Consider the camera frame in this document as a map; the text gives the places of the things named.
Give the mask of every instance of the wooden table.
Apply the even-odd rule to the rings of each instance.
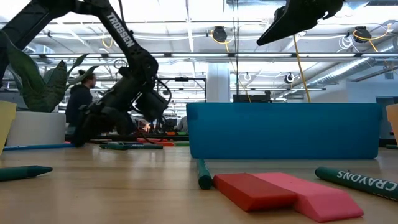
[[[286,172],[318,180],[318,166],[351,169],[398,182],[398,151],[381,150],[374,161],[208,161],[213,174]],[[0,167],[42,165],[54,171],[34,179],[0,183],[1,224],[209,224],[315,223],[291,210],[246,213],[217,190],[197,186],[186,147],[164,151],[84,149],[4,152]],[[365,216],[337,223],[397,223],[398,203],[341,187]]]

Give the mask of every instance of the blue plastic container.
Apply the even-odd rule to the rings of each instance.
[[[352,103],[191,103],[200,159],[373,159],[381,106]]]

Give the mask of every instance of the white planter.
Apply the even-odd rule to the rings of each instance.
[[[64,114],[17,112],[7,137],[7,146],[63,144],[65,122]]]

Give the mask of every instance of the potted plant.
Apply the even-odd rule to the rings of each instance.
[[[19,50],[9,39],[7,55],[10,71],[29,109],[17,112],[7,137],[7,145],[64,143],[65,115],[53,111],[63,100],[66,90],[92,74],[98,66],[93,66],[84,75],[68,81],[72,70],[81,65],[87,54],[78,57],[71,69],[68,70],[62,60],[56,68],[50,69],[44,76],[41,76],[37,64],[31,57]]]

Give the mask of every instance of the blue marker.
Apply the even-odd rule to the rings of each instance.
[[[75,147],[72,144],[53,144],[53,145],[36,145],[36,146],[5,146],[3,151],[18,151],[31,149],[61,149],[67,147]]]

